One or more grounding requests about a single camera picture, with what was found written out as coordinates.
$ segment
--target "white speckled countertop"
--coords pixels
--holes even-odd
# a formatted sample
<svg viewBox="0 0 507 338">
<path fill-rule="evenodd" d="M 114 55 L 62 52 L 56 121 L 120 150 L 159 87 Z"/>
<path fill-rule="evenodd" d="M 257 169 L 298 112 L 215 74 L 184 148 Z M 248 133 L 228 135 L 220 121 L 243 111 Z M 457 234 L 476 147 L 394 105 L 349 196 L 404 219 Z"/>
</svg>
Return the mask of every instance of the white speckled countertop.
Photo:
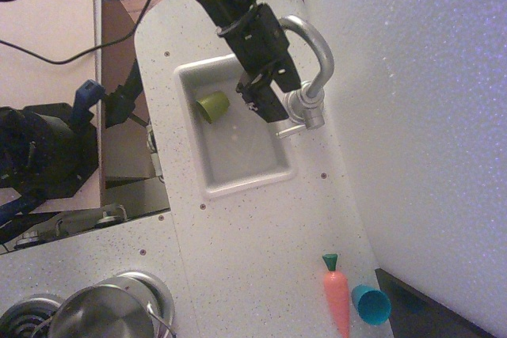
<svg viewBox="0 0 507 338">
<path fill-rule="evenodd" d="M 265 1 L 279 17 L 306 18 L 301 0 Z M 297 36 L 290 40 L 302 79 L 312 79 L 313 53 Z M 200 336 L 337 336 L 321 255 L 341 254 L 351 288 L 376 284 L 376 263 L 331 122 L 290 138 L 298 170 L 292 180 L 207 199 L 173 72 L 231 51 L 193 0 L 160 3 L 139 28 L 136 50 Z M 372 328 L 354 310 L 351 316 L 352 336 L 391 336 L 388 324 Z"/>
<path fill-rule="evenodd" d="M 268 2 L 278 16 L 304 18 L 301 0 Z M 230 51 L 193 0 L 157 5 L 139 28 L 136 48 L 172 211 L 163 221 L 143 218 L 0 256 L 0 313 L 33 294 L 66 298 L 137 269 L 171 289 L 178 338 L 338 337 L 321 255 L 341 254 L 339 268 L 351 289 L 376 284 L 376 262 L 332 121 L 290 138 L 298 170 L 293 179 L 206 199 L 172 77 L 181 64 Z M 310 51 L 295 40 L 292 54 L 302 78 L 311 79 L 317 67 Z M 352 307 L 351 325 L 353 338 L 392 337 L 388 323 L 368 326 Z"/>
</svg>

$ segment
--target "white wall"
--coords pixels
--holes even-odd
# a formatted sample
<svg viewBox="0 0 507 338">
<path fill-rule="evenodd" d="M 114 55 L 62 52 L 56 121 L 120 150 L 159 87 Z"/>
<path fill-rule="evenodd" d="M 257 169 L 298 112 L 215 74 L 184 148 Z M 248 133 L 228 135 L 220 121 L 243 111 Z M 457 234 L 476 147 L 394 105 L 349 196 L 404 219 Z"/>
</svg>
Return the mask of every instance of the white wall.
<svg viewBox="0 0 507 338">
<path fill-rule="evenodd" d="M 507 336 L 507 0 L 306 0 L 382 268 Z"/>
</svg>

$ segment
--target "green cup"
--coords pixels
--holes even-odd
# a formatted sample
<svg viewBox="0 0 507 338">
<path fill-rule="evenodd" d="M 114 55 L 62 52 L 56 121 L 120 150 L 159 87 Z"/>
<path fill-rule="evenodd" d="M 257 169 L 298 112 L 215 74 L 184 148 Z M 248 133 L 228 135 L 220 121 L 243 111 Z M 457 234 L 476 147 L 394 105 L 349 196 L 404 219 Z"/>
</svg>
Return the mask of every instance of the green cup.
<svg viewBox="0 0 507 338">
<path fill-rule="evenodd" d="M 215 91 L 196 101 L 197 109 L 208 123 L 217 121 L 219 117 L 227 112 L 229 98 L 222 91 Z"/>
</svg>

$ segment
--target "black cable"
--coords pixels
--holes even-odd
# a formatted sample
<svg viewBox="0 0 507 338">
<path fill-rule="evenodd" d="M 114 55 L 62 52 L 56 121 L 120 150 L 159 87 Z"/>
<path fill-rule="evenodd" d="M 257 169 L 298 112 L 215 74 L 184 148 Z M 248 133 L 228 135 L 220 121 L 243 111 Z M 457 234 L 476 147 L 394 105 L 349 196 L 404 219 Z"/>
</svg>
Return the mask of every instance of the black cable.
<svg viewBox="0 0 507 338">
<path fill-rule="evenodd" d="M 151 0 L 146 0 L 146 3 L 144 3 L 143 10 L 141 10 L 141 13 L 139 14 L 139 19 L 137 19 L 137 22 L 134 24 L 134 28 L 125 36 L 119 38 L 118 40 L 111 41 L 109 43 L 96 45 L 94 47 L 86 49 L 85 51 L 82 51 L 81 53 L 78 53 L 77 55 L 70 57 L 69 59 L 64 59 L 62 61 L 55 61 L 52 59 L 47 59 L 46 57 L 43 57 L 42 55 L 38 55 L 37 53 L 35 53 L 33 51 L 29 51 L 28 49 L 20 47 L 16 44 L 12 44 L 8 41 L 0 40 L 0 44 L 6 45 L 7 47 L 11 47 L 12 49 L 16 49 L 18 51 L 22 51 L 23 53 L 26 53 L 27 55 L 31 55 L 32 57 L 35 57 L 36 59 L 40 59 L 41 61 L 44 61 L 45 63 L 50 63 L 51 65 L 67 65 L 68 63 L 72 63 L 76 59 L 80 59 L 84 55 L 87 55 L 87 54 L 92 53 L 94 51 L 98 51 L 99 49 L 102 49 L 104 47 L 110 47 L 112 45 L 123 43 L 125 40 L 132 37 L 134 35 L 135 31 L 137 30 L 137 27 L 139 27 L 139 24 L 141 23 L 141 20 L 143 19 L 144 14 L 148 11 L 148 7 L 150 6 L 150 3 L 151 3 Z"/>
</svg>

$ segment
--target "cup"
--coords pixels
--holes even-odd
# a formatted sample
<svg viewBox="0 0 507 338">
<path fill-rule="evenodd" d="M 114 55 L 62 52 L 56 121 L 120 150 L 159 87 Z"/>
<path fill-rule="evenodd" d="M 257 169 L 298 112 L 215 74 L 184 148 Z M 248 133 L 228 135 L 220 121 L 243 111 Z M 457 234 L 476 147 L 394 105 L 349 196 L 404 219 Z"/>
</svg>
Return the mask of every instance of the cup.
<svg viewBox="0 0 507 338">
<path fill-rule="evenodd" d="M 391 301 L 387 294 L 370 287 L 358 285 L 352 290 L 352 302 L 359 317 L 370 325 L 381 325 L 391 315 Z"/>
<path fill-rule="evenodd" d="M 196 101 L 197 109 L 208 123 L 217 121 L 219 117 L 227 112 L 229 99 L 222 91 L 215 91 Z"/>
</svg>

